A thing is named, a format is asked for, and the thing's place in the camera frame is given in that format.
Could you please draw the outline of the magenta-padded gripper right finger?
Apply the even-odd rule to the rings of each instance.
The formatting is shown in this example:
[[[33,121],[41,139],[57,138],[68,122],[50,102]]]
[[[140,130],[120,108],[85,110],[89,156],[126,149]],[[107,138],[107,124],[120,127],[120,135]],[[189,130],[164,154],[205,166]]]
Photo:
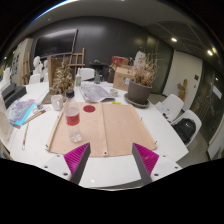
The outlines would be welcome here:
[[[167,155],[158,155],[137,143],[132,145],[132,154],[143,185],[147,185],[181,170],[181,167]]]

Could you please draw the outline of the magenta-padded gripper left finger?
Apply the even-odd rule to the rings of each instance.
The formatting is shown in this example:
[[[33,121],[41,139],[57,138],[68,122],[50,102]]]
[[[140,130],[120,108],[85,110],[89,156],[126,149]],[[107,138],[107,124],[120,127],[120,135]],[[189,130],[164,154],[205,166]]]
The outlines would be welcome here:
[[[42,168],[54,175],[78,185],[91,153],[89,143],[81,145],[65,155],[56,154]]]

